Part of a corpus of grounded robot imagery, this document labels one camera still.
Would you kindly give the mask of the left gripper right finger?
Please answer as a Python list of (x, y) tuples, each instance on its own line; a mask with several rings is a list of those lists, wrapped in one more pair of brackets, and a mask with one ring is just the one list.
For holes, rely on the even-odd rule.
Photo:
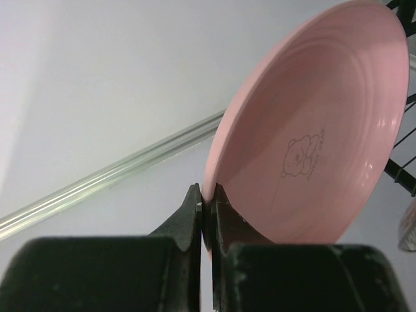
[(260, 234), (232, 206), (222, 185), (217, 184), (209, 204), (209, 238), (213, 272), (213, 306), (216, 311), (238, 311), (239, 289), (236, 283), (246, 277), (239, 271), (242, 247), (267, 245)]

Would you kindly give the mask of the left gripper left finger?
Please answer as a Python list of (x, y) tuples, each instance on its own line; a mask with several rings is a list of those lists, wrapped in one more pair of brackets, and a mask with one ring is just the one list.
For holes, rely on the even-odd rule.
[(201, 228), (202, 195), (196, 183), (181, 206), (149, 234), (166, 243), (158, 311), (201, 309)]

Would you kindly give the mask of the pink plate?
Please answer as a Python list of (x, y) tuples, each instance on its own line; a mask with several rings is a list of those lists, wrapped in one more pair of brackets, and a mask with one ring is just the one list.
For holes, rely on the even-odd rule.
[(301, 24), (229, 104), (209, 152), (205, 203), (231, 206), (276, 243), (337, 242), (393, 149), (410, 79), (406, 34), (376, 1)]

